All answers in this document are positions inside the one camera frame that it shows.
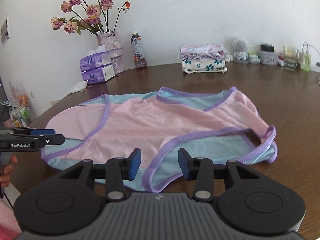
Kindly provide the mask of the left human hand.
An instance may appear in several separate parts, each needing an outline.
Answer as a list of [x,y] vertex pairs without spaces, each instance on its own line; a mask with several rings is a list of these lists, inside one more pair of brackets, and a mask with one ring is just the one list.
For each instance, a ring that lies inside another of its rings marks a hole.
[[3,174],[0,176],[2,188],[6,188],[9,186],[10,180],[11,180],[11,175],[14,171],[14,164],[17,162],[18,162],[18,160],[17,160],[16,155],[12,155],[9,164],[3,167],[3,169],[2,169]]

